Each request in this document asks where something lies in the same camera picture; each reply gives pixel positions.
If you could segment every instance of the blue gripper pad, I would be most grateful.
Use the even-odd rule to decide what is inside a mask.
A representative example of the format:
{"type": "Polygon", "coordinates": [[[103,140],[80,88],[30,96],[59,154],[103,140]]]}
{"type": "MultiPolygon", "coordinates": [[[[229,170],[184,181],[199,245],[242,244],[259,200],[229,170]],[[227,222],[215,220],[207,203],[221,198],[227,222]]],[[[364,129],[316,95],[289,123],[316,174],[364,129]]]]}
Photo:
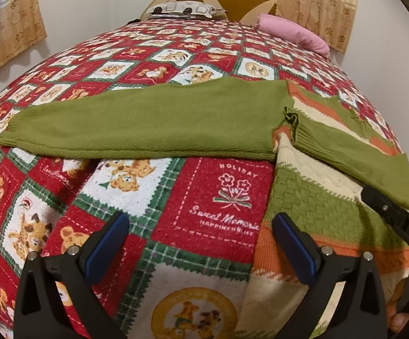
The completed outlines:
{"type": "Polygon", "coordinates": [[[88,286],[98,284],[129,233],[129,215],[115,213],[83,246],[81,268],[88,286]]]}
{"type": "Polygon", "coordinates": [[[272,221],[275,240],[281,246],[301,283],[312,287],[321,267],[319,247],[309,234],[301,232],[286,213],[272,221]]]}

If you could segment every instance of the green sweater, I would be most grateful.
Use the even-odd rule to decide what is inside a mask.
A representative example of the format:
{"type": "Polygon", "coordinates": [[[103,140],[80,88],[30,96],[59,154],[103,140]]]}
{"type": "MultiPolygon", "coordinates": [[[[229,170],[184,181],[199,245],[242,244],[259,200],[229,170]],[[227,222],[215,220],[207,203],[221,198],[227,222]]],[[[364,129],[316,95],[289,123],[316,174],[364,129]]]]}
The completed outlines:
{"type": "MultiPolygon", "coordinates": [[[[160,84],[27,108],[11,119],[0,144],[66,158],[205,156],[273,162],[274,132],[287,120],[296,148],[409,208],[405,155],[385,155],[285,107],[293,107],[293,99],[284,80],[226,77],[188,86],[160,84]]],[[[356,120],[349,115],[345,121],[356,120]]],[[[347,125],[366,136],[360,124],[347,125]]]]}

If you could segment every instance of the bedspread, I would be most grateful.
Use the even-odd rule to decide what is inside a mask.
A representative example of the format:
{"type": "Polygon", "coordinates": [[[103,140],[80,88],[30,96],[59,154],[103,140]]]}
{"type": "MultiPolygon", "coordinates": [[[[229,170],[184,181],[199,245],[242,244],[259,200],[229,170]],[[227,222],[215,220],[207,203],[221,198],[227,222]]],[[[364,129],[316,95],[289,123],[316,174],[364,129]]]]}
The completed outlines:
{"type": "MultiPolygon", "coordinates": [[[[331,62],[222,21],[141,22],[52,56],[0,93],[0,134],[28,106],[226,75],[291,79],[322,97],[338,96],[398,148],[381,115],[331,62]]],[[[1,333],[13,337],[18,276],[28,252],[63,253],[123,210],[131,218],[129,237],[104,281],[93,287],[123,332],[129,338],[230,338],[249,312],[244,299],[255,245],[266,241],[260,232],[273,172],[270,163],[237,159],[95,162],[0,146],[1,333]]],[[[308,197],[296,196],[302,204],[308,197]]],[[[269,258],[275,253],[270,250],[269,258]]],[[[275,276],[280,270],[273,264],[275,276]]],[[[261,265],[254,274],[272,276],[261,265]]],[[[86,335],[64,285],[57,287],[72,324],[86,335]]]]}

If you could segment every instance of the bed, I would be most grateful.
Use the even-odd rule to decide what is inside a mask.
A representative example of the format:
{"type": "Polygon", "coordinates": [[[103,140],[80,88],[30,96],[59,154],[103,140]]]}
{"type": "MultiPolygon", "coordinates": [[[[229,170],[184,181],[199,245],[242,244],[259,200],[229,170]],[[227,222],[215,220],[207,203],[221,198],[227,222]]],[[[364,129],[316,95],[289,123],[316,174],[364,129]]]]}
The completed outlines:
{"type": "MultiPolygon", "coordinates": [[[[166,1],[176,0],[154,0],[150,6],[166,1]]],[[[141,22],[60,52],[0,93],[0,133],[11,116],[29,106],[230,75],[288,79],[323,98],[338,97],[344,108],[354,110],[400,152],[381,114],[337,66],[253,27],[259,13],[275,10],[276,0],[196,1],[222,6],[229,22],[148,21],[143,14],[141,22]]],[[[285,152],[286,147],[279,144],[285,152]]],[[[274,169],[268,162],[240,159],[46,158],[0,146],[0,333],[13,337],[18,276],[27,254],[35,250],[57,255],[73,244],[82,245],[116,210],[123,210],[131,217],[129,237],[94,291],[129,338],[230,338],[235,331],[240,338],[261,332],[273,337],[306,291],[263,223],[274,169]],[[279,284],[272,286],[274,291],[267,289],[269,280],[279,284]],[[280,297],[284,307],[273,303],[276,311],[254,323],[250,317],[259,316],[256,311],[273,299],[263,297],[263,284],[264,292],[280,297]],[[212,325],[200,327],[197,323],[203,319],[212,325]]],[[[312,174],[305,181],[309,191],[316,185],[326,187],[312,174]]],[[[325,207],[330,208],[324,205],[323,213],[328,212],[325,207]]],[[[370,245],[364,242],[319,243],[356,255],[370,245]]],[[[408,272],[409,249],[394,241],[387,249],[371,250],[384,262],[388,299],[408,272]]],[[[86,336],[65,287],[57,287],[72,325],[86,336]]],[[[326,315],[331,317],[331,311],[329,307],[326,315]]]]}

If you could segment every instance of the finger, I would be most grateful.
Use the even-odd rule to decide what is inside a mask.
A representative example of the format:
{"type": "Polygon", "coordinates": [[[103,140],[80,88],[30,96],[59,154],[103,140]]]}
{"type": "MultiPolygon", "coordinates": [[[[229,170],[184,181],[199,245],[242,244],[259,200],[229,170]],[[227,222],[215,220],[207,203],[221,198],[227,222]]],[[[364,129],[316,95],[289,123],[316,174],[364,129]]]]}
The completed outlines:
{"type": "Polygon", "coordinates": [[[397,314],[391,324],[391,330],[399,333],[409,321],[409,314],[397,314]]]}

